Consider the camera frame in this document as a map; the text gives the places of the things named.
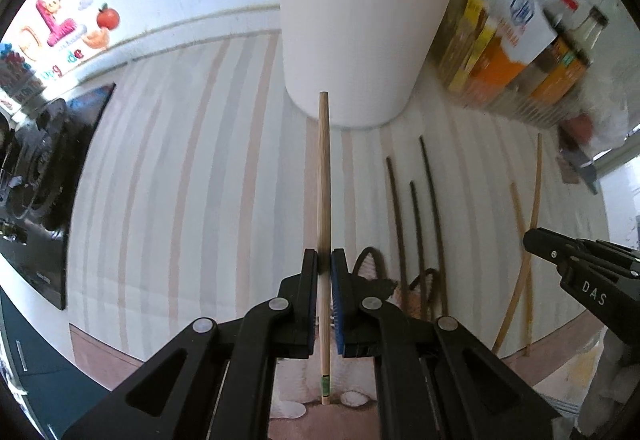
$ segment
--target wooden rod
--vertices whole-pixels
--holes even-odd
[[[322,404],[331,395],[331,151],[329,94],[320,93],[318,113],[318,300]]]
[[[404,255],[404,232],[402,231],[402,215],[400,214],[400,200],[396,187],[396,175],[391,157],[386,157],[386,169],[389,173],[389,185],[391,187],[391,199],[394,205],[394,219],[396,221],[396,238],[398,239],[398,263],[400,267],[400,309],[407,313],[409,303],[409,290],[406,280],[406,257]]]
[[[424,244],[422,242],[422,222],[420,220],[420,208],[418,207],[418,193],[415,190],[414,182],[409,182],[411,188],[411,201],[414,204],[415,219],[415,240],[418,244],[418,277],[420,279],[420,319],[428,320],[428,303],[427,303],[427,274],[424,270]]]
[[[524,237],[524,233],[527,232],[527,227],[524,223],[524,216],[522,215],[522,204],[520,203],[520,194],[518,193],[518,186],[516,182],[511,182],[509,185],[509,189],[511,191],[511,201],[513,202],[513,212],[516,217],[516,224],[518,226],[518,236],[520,238],[520,264],[522,264],[522,260],[524,259],[524,255],[526,251],[524,250],[524,246],[522,246],[522,238]],[[531,343],[533,336],[533,276],[531,272],[527,276],[527,282],[525,285],[524,292],[524,300],[525,300],[525,341],[527,346],[525,347],[525,356],[529,357],[531,353]]]
[[[436,191],[433,187],[433,177],[431,167],[427,158],[427,147],[424,145],[424,138],[420,135],[420,150],[422,151],[422,161],[424,171],[427,174],[429,184],[429,195],[431,197],[431,212],[433,213],[433,224],[436,228],[436,246],[438,247],[438,269],[440,270],[440,302],[442,304],[442,315],[449,315],[449,300],[447,299],[447,268],[444,261],[444,242],[442,240],[442,227],[440,226],[440,211],[436,200]]]
[[[531,210],[531,221],[529,224],[530,229],[535,229],[538,226],[538,214],[540,213],[540,190],[542,188],[542,134],[538,133],[538,155],[536,157],[536,186],[533,193],[533,207]],[[497,355],[498,350],[504,342],[504,338],[507,336],[511,321],[513,321],[513,314],[518,306],[518,300],[522,294],[522,290],[527,282],[527,277],[531,272],[531,254],[526,252],[522,258],[522,264],[520,264],[520,272],[518,272],[518,279],[516,280],[516,286],[513,288],[513,294],[511,294],[511,300],[509,306],[502,320],[502,325],[498,331],[498,335],[495,338],[494,347],[491,351],[494,355]]]

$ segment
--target white bucket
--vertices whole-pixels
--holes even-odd
[[[284,70],[293,102],[330,121],[381,125],[404,108],[449,0],[280,0]]]

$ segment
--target kitchen appliance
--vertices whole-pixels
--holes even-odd
[[[49,102],[8,133],[0,152],[0,254],[61,310],[76,188],[114,86]]]

